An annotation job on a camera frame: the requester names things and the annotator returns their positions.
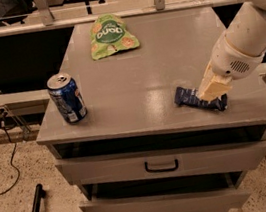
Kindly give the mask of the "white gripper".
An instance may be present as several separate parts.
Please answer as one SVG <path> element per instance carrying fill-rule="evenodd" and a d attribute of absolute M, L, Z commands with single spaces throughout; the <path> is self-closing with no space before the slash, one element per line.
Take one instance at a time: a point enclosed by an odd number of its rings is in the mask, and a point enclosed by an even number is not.
<path fill-rule="evenodd" d="M 232 88 L 232 78 L 237 80 L 249 76 L 264 58 L 263 55 L 245 55 L 231 46 L 225 37 L 219 38 L 213 48 L 211 63 L 207 64 L 198 89 L 198 98 L 205 101 L 226 94 Z"/>

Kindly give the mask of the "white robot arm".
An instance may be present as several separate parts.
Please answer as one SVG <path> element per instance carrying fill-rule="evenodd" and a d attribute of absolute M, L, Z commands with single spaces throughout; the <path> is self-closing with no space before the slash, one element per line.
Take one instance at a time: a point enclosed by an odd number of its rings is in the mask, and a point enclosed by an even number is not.
<path fill-rule="evenodd" d="M 247 0 L 213 46 L 198 89 L 211 101 L 232 88 L 232 81 L 249 76 L 266 52 L 266 0 Z"/>

